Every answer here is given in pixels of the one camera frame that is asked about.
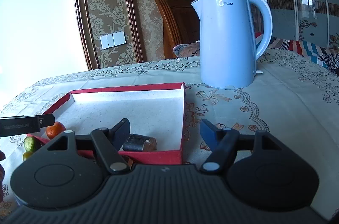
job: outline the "kettle spout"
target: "kettle spout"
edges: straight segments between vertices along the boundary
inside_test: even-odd
[[[199,19],[200,19],[200,16],[201,16],[201,6],[202,6],[201,2],[202,2],[201,0],[195,0],[191,3],[194,10],[197,12]]]

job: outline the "floral tablecloth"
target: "floral tablecloth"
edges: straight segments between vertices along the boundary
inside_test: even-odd
[[[267,130],[311,164],[320,185],[312,203],[325,218],[339,208],[339,77],[292,51],[267,49],[258,61],[263,71],[236,90],[215,89],[201,82],[199,57],[116,66],[41,80],[11,100],[0,116],[38,115],[70,90],[185,82],[185,162],[200,165],[210,154],[199,134],[207,118],[219,128],[243,134]],[[4,201],[7,215],[17,204],[10,188],[12,171],[22,162],[25,136],[0,139],[6,154]],[[249,156],[242,151],[237,160]]]

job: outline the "orange fruit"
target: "orange fruit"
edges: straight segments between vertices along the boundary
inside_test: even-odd
[[[59,133],[65,131],[65,126],[60,122],[55,122],[53,126],[48,126],[46,128],[46,135],[51,140],[57,136]]]

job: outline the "ribbed black surface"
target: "ribbed black surface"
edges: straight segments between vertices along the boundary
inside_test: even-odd
[[[199,173],[193,165],[137,165],[112,176],[91,200],[59,211],[25,206],[4,224],[107,223],[325,223],[311,208],[288,213],[263,212],[233,197],[221,178]]]

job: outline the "decorative frame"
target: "decorative frame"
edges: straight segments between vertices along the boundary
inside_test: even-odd
[[[146,61],[145,48],[140,37],[140,26],[137,22],[138,12],[134,0],[125,0],[128,12],[128,22],[131,27],[132,44],[135,52],[136,62]],[[77,14],[78,28],[82,41],[87,67],[89,70],[99,69],[99,60],[95,49],[92,28],[89,20],[89,10],[87,0],[74,0],[74,6]]]

